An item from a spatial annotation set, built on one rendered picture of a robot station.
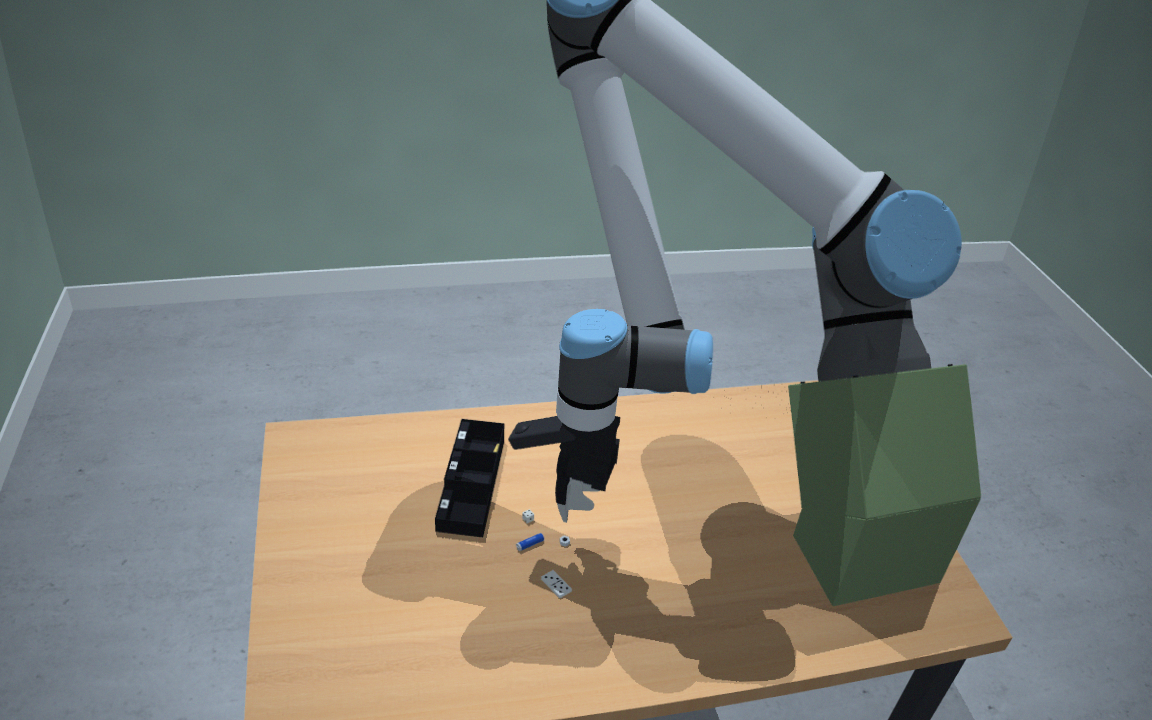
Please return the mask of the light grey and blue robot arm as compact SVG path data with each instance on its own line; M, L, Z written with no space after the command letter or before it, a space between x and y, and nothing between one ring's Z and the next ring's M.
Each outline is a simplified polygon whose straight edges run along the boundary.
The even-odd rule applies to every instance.
M547 0L550 47L579 119L626 319L605 309L570 316L558 416L518 420L511 448L575 441L563 424L609 427L620 388L710 387L713 338L685 331L679 314L623 73L814 227L826 334L818 382L931 369L911 300L956 270L963 241L952 210L855 167L660 6L630 1Z

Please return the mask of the blue aa battery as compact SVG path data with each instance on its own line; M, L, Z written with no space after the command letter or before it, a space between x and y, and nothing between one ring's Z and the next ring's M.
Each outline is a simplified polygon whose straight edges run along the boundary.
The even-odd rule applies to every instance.
M517 547L518 551L526 550L526 548L531 547L532 544L538 544L540 541L544 541L544 536L541 533L539 533L538 536L532 536L529 539L525 539L525 541L518 541L516 544L516 547Z

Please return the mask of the grey domino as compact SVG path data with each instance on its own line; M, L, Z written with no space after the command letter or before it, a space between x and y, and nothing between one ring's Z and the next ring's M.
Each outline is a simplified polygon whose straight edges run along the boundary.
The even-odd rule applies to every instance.
M564 594L568 594L568 593L573 592L573 588L570 588L570 585L568 585L564 582L564 579L562 579L561 577L559 577L558 573L554 571L554 570L548 571L547 574L543 575L541 582L544 582L545 584L547 584L548 588L550 588L550 591L553 591L554 593L556 593L559 598L563 597Z

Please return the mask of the black rack of three labelled bins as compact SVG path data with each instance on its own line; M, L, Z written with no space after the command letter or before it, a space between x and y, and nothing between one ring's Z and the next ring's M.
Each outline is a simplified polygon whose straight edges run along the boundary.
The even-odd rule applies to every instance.
M435 532L484 536L505 433L506 423L498 420L460 420L445 470L442 498L435 509ZM493 452L497 445L498 452Z

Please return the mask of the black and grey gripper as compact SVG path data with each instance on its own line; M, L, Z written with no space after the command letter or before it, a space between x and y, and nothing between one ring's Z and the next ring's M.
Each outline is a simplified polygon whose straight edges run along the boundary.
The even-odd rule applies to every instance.
M561 518L567 523L568 511L594 509L593 500L582 495L582 492L605 492L607 486L605 483L608 483L614 464L617 464L620 439L616 434L620 416L614 416L609 427L602 430L588 432L588 430L566 427L564 424L563 427L570 430L577 438L559 446L561 454L558 456L556 468L556 503ZM616 438L616 444L613 441L613 435Z

